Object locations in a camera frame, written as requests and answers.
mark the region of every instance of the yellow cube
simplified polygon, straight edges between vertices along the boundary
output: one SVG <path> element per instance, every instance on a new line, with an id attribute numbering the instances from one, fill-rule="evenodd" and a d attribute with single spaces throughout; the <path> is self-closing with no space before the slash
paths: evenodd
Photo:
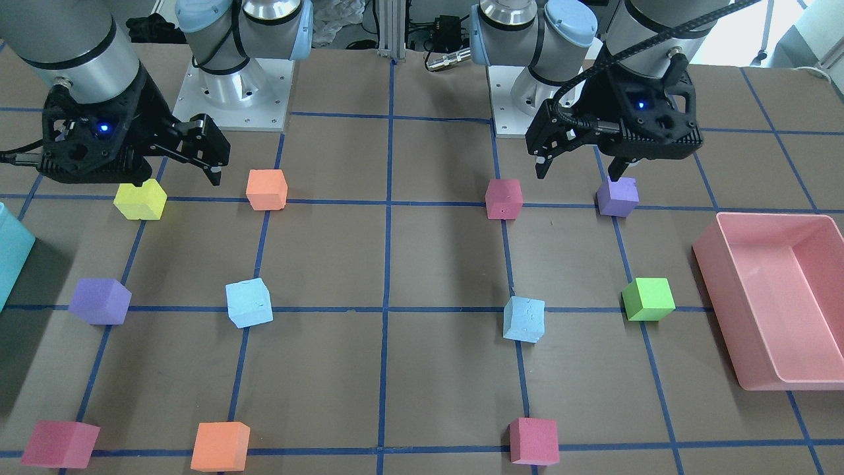
<path id="1" fill-rule="evenodd" d="M 114 197 L 114 206 L 128 220 L 159 220 L 166 202 L 167 193 L 154 178 L 143 182 L 140 188 L 131 183 L 121 183 Z"/>

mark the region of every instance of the table surface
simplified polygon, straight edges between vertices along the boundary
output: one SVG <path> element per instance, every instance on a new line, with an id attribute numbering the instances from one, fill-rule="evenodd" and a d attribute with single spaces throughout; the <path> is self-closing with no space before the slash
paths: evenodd
<path id="1" fill-rule="evenodd" d="M 172 105 L 190 52 L 137 45 Z M 557 421 L 553 474 L 844 473 L 844 393 L 736 383 L 691 244 L 720 210 L 825 213 L 844 225 L 844 106 L 805 72 L 694 66 L 706 144 L 629 170 L 641 204 L 601 216 L 592 147 L 548 177 L 497 139 L 485 71 L 429 74 L 408 52 L 315 50 L 285 134 L 226 133 L 215 188 L 152 160 L 160 221 L 127 221 L 116 185 L 0 168 L 0 199 L 38 237 L 0 314 L 0 472 L 39 419 L 101 427 L 85 473 L 190 473 L 200 422 L 252 428 L 246 473 L 529 473 L 507 425 Z M 40 130 L 46 87 L 0 51 L 0 149 Z M 252 168 L 284 170 L 288 206 L 253 211 Z M 515 221 L 484 212 L 518 178 Z M 225 284 L 260 276 L 275 320 L 237 330 Z M 621 290 L 667 277 L 678 305 L 628 322 Z M 133 298 L 124 325 L 67 311 L 79 278 Z M 505 340 L 510 295 L 543 299 L 537 344 Z"/>

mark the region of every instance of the orange cube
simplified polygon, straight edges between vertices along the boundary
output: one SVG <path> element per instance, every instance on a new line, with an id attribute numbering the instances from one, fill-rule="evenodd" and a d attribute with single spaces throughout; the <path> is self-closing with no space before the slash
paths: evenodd
<path id="1" fill-rule="evenodd" d="M 287 205 L 287 181 L 281 170 L 250 170 L 246 197 L 255 211 L 281 210 Z"/>
<path id="2" fill-rule="evenodd" d="M 200 423 L 191 469 L 198 472 L 242 472 L 246 469 L 249 426 L 244 423 Z"/>

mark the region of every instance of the magenta cube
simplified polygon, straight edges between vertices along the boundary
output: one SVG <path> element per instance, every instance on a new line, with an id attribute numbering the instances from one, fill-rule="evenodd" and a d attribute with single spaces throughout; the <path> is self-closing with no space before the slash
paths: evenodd
<path id="1" fill-rule="evenodd" d="M 491 220 L 514 220 L 524 205 L 518 180 L 490 180 L 484 197 L 486 217 Z"/>
<path id="2" fill-rule="evenodd" d="M 598 188 L 598 211 L 604 216 L 626 218 L 639 204 L 636 179 L 622 177 L 613 182 L 607 178 Z"/>
<path id="3" fill-rule="evenodd" d="M 68 311 L 92 325 L 120 325 L 132 293 L 114 279 L 79 279 Z"/>
<path id="4" fill-rule="evenodd" d="M 542 466 L 560 463 L 557 422 L 535 418 L 518 418 L 511 422 L 510 461 Z"/>
<path id="5" fill-rule="evenodd" d="M 99 427 L 86 423 L 38 421 L 20 464 L 47 468 L 87 468 L 99 434 Z"/>

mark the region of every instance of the metal connector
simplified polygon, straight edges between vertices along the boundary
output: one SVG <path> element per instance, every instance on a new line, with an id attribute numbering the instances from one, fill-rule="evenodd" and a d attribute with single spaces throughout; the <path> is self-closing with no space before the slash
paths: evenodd
<path id="1" fill-rule="evenodd" d="M 425 64 L 429 71 L 439 71 L 448 68 L 454 64 L 461 63 L 472 58 L 472 50 L 470 48 L 463 48 L 455 52 L 450 52 L 445 56 L 433 59 Z"/>

